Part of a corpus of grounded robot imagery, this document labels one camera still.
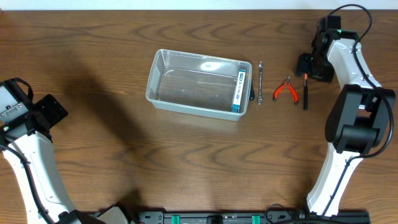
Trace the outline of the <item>black handled small hammer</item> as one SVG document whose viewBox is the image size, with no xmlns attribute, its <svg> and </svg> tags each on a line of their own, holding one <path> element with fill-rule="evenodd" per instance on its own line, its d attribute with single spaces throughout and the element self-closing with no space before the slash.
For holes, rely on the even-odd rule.
<svg viewBox="0 0 398 224">
<path fill-rule="evenodd" d="M 308 74 L 304 73 L 303 109 L 308 110 Z"/>
</svg>

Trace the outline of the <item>blue white cardboard box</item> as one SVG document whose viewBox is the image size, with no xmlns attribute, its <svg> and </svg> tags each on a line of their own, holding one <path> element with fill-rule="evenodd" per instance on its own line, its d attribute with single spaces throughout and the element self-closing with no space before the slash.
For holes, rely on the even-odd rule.
<svg viewBox="0 0 398 224">
<path fill-rule="evenodd" d="M 232 107 L 231 107 L 231 111 L 234 112 L 234 113 L 238 113 L 239 109 L 240 109 L 241 96 L 242 96 L 242 92 L 243 92 L 245 76 L 246 76 L 246 71 L 245 70 L 240 70 L 238 72 L 236 88 L 235 88 L 235 91 L 234 91 L 233 100 L 232 100 Z"/>
</svg>

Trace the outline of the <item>clear plastic container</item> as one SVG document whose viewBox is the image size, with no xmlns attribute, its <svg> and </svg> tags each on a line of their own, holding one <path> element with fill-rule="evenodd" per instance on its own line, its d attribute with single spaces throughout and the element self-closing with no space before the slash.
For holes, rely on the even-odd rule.
<svg viewBox="0 0 398 224">
<path fill-rule="evenodd" d="M 231 111 L 238 72 L 246 71 L 238 113 Z M 239 120 L 252 84 L 249 62 L 176 50 L 156 51 L 146 98 L 155 108 L 210 118 Z"/>
</svg>

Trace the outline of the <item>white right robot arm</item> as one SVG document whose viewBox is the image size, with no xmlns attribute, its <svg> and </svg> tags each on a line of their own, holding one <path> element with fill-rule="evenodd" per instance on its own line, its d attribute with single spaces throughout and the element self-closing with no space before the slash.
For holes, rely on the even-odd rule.
<svg viewBox="0 0 398 224">
<path fill-rule="evenodd" d="M 341 88 L 326 120 L 326 159 L 307 195 L 312 215 L 333 217 L 355 168 L 382 141 L 396 94 L 373 77 L 358 34 L 343 30 L 340 16 L 318 21 L 312 52 L 299 56 L 295 74 L 327 83 L 337 78 Z"/>
</svg>

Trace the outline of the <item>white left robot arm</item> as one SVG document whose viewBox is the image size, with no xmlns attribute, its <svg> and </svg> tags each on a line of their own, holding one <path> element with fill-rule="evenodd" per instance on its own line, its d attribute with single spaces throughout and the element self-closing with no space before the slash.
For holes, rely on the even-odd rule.
<svg viewBox="0 0 398 224">
<path fill-rule="evenodd" d="M 17 177 L 28 223 L 99 223 L 76 209 L 57 169 L 50 128 L 67 111 L 51 94 L 34 103 L 25 84 L 1 82 L 1 152 Z"/>
</svg>

